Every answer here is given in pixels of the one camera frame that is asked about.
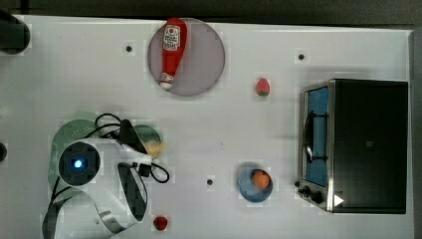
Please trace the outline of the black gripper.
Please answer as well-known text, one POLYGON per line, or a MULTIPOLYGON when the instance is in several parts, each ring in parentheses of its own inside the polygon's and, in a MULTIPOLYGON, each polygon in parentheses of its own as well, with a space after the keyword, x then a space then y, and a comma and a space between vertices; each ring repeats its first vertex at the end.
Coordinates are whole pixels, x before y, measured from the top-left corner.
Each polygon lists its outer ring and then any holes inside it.
POLYGON ((131 122, 128 119, 123 119, 120 122, 118 142, 120 144, 126 144, 137 152, 147 154, 147 151, 142 144, 137 132, 134 130, 131 122))

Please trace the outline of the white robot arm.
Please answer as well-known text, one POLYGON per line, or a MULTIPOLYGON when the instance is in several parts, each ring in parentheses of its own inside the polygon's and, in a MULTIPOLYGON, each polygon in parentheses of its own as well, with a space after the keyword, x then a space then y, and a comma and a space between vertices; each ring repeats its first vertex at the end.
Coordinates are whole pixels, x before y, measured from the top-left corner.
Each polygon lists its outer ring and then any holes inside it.
POLYGON ((115 138, 95 137, 86 120, 72 120, 55 134, 44 239, 109 239, 144 218, 152 157, 129 120, 118 127, 115 138))

